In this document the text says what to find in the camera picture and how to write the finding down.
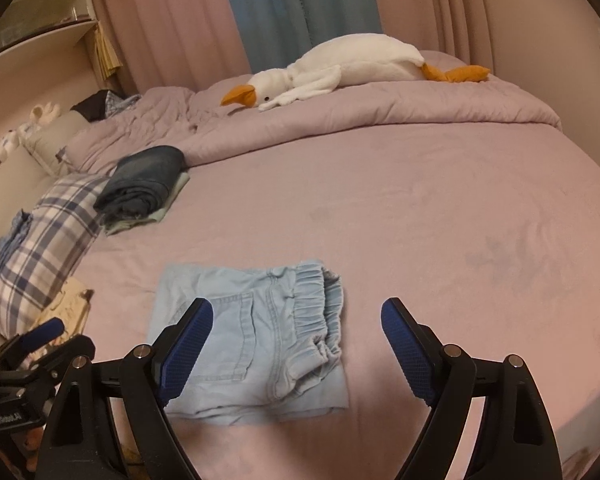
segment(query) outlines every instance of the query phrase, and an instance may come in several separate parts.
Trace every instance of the white plush toy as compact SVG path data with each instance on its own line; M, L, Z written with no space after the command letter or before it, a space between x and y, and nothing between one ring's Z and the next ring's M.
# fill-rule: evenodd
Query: white plush toy
M16 130L9 130L0 139L0 164L7 160L7 157L34 132L57 119L61 113L59 104L47 103L34 106L29 114L28 122L22 123Z
M286 68L258 72L233 88L222 105L269 110L296 100L328 94L337 87L376 81L484 81L490 70L462 66L443 73L425 63L413 45L384 34L349 34L313 47Z

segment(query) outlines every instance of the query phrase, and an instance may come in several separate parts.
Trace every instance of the pink bed sheet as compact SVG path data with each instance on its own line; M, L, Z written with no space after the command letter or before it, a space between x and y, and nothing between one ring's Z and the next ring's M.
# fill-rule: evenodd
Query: pink bed sheet
M308 420L175 421L202 478L392 480L427 409L382 334L390 296L474 357L521 355L558 436L600 394L600 169L554 126L370 126L190 176L163 222L100 237L77 269L96 291L86 327L96 359L144 341L167 263L320 258L346 292L350 391L350 409ZM449 478L462 478L478 423L472 410ZM563 458L599 444L588 435L563 435Z

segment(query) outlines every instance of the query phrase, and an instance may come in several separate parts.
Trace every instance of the bed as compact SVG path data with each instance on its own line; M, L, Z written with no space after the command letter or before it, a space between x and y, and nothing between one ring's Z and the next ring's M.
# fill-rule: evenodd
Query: bed
M425 56L445 70L460 63ZM370 84L264 113L218 107L240 81L150 90L66 150L88 173L160 144L190 165L163 222L100 236L75 271L95 290L86 334L97 360L145 341L167 263L320 258L342 276L350 408L261 426L174 420L200 475L394 478L427 409L382 334L391 296L474 357L521 355L563 460L599 447L600 424L577 422L600 418L600 168L551 108L494 77ZM463 476L479 408L451 479ZM131 440L123 418L119 430Z

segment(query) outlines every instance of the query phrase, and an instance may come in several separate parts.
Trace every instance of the light blue denim shorts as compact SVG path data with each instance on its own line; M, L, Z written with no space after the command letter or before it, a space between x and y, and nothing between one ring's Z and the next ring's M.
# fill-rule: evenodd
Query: light blue denim shorts
M348 406L340 361L340 277L311 260L267 270L166 267L147 341L207 298L214 325L165 412L215 424L322 415Z

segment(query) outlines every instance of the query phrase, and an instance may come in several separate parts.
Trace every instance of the plaid pillow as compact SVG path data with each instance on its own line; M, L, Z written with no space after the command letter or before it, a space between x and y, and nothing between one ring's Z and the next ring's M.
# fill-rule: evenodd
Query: plaid pillow
M106 177L69 174L31 212L27 237L0 271L0 333L26 332L100 231L93 209Z

